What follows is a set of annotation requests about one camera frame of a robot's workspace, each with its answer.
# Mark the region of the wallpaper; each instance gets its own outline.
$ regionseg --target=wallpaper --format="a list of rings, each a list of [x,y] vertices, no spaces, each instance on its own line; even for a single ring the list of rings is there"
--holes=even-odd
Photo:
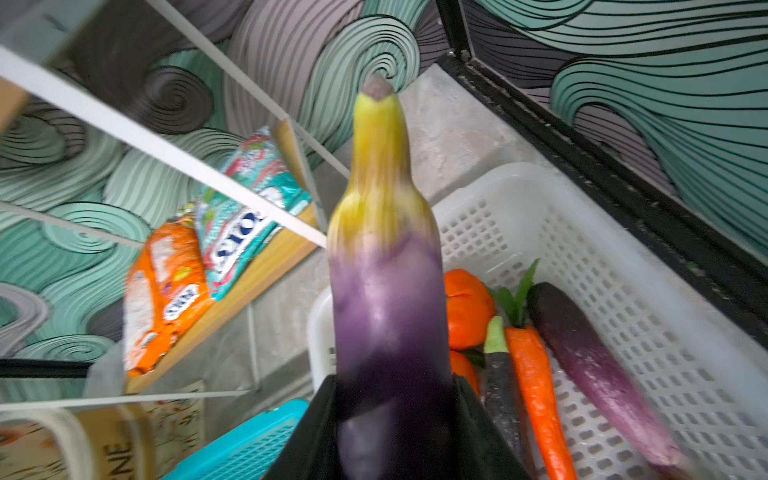
[[[448,49],[432,0],[171,3],[331,151],[365,78],[402,89]],[[274,120],[145,2],[109,2],[55,66],[213,166]],[[0,137],[0,170],[3,201],[138,241],[200,187],[38,99]],[[95,361],[122,336],[136,255],[0,211],[0,356]]]
[[[768,259],[768,6],[462,0],[476,56]]]

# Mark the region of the turquoise basket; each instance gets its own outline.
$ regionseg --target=turquoise basket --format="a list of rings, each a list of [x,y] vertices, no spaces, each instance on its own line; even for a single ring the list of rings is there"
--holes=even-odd
[[[291,400],[190,455],[163,480],[256,480],[277,459],[309,404]]]

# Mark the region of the eggplant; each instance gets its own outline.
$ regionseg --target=eggplant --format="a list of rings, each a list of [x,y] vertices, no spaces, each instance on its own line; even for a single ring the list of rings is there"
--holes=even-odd
[[[437,223],[411,178],[392,87],[357,98],[353,168],[329,225],[344,475],[449,478],[454,416]]]
[[[504,339],[504,321],[495,316],[485,337],[485,411],[512,454],[529,475],[535,470],[528,445],[528,425],[520,385]]]
[[[662,478],[700,478],[587,317],[550,283],[528,292],[528,315],[563,371]]]

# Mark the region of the teal snack bag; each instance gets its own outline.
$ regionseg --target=teal snack bag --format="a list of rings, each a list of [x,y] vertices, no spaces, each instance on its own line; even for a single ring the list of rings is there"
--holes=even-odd
[[[310,203],[309,194],[299,187],[283,163],[268,127],[257,130],[233,152],[220,171],[294,216]],[[282,227],[261,212],[203,186],[195,228],[210,295],[219,301],[250,259]]]

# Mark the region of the orange snack bag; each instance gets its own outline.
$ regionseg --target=orange snack bag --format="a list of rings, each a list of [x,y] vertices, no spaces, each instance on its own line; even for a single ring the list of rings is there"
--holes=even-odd
[[[151,371],[215,302],[189,218],[155,230],[127,275],[123,364],[128,375]]]

